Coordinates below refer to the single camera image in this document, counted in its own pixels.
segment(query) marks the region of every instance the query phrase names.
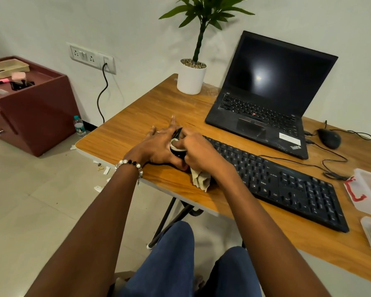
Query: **pebbles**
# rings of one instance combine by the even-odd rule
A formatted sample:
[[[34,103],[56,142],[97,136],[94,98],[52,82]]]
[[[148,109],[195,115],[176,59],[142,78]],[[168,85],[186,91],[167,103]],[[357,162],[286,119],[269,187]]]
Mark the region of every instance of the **pebbles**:
[[[199,62],[199,61],[196,64],[193,64],[192,59],[190,59],[190,58],[182,59],[182,60],[180,60],[180,62],[182,64],[184,64],[185,66],[189,66],[190,68],[194,68],[194,69],[204,69],[204,68],[206,68],[206,64],[204,64],[202,62]]]

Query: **plant stem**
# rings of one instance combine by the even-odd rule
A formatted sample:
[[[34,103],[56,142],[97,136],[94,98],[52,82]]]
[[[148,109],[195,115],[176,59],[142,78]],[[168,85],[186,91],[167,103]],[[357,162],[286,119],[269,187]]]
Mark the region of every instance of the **plant stem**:
[[[199,36],[198,36],[197,48],[195,49],[194,57],[192,58],[193,64],[196,64],[198,62],[198,56],[199,56],[199,52],[201,51],[201,46],[202,46],[203,34],[205,33],[205,30],[206,30],[206,23],[207,23],[207,19],[206,17],[203,17],[201,21],[201,29],[199,31]]]

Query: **wooden desk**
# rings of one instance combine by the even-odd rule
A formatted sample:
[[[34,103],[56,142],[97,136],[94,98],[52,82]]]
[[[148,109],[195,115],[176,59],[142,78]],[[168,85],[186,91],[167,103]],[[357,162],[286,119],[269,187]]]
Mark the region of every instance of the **wooden desk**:
[[[177,75],[173,74],[88,134],[76,144],[77,148],[82,153],[115,165],[123,159],[128,150],[142,141],[152,125],[156,125],[158,129],[167,127],[170,116],[175,114],[180,125],[197,129],[212,139],[241,150],[256,155],[265,154],[302,161],[205,124],[204,120],[219,89],[211,85],[204,85],[200,94],[190,96],[177,90],[175,78]],[[305,130],[310,132],[323,125],[321,122],[308,118],[304,118],[303,123]],[[347,157],[349,162],[347,164],[329,163],[328,165],[335,172],[343,175],[352,175],[353,169],[357,167],[371,172],[371,141],[362,140],[357,135],[349,133],[341,133],[341,137],[342,144],[337,151]],[[313,137],[312,140],[317,142],[318,138]],[[335,155],[314,145],[309,145],[308,151],[309,159],[303,161],[305,163],[321,165],[322,159],[336,158]],[[272,160],[331,182],[335,187],[350,228],[350,232],[346,234],[337,232],[260,201],[291,242],[300,250],[371,281],[371,249],[360,224],[360,219],[367,214],[359,212],[353,206],[345,191],[343,181],[325,179],[321,170],[314,167]],[[167,165],[146,165],[143,171],[144,181],[153,187],[212,214],[222,214],[233,218],[228,203],[217,185],[213,185],[205,193],[192,185],[190,174]]]

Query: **red marking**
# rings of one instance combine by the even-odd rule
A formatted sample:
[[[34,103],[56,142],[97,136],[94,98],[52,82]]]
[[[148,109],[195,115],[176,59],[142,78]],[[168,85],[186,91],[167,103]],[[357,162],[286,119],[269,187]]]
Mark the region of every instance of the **red marking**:
[[[345,181],[346,189],[348,190],[348,192],[349,192],[349,194],[351,195],[351,198],[352,198],[352,200],[353,200],[354,202],[363,201],[364,199],[367,198],[367,196],[364,195],[364,194],[362,194],[362,195],[360,196],[360,198],[357,198],[357,197],[354,195],[354,193],[352,192],[351,186],[349,185],[349,183],[351,183],[352,181],[355,181],[355,180],[356,180],[356,179],[355,179],[354,176],[352,176],[349,180],[346,180],[346,181]]]

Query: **laptop screen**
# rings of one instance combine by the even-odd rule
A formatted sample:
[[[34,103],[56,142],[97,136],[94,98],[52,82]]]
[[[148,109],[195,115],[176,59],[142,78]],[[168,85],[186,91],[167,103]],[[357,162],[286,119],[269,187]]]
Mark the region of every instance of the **laptop screen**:
[[[256,94],[285,113],[302,116],[337,59],[244,31],[223,87]]]

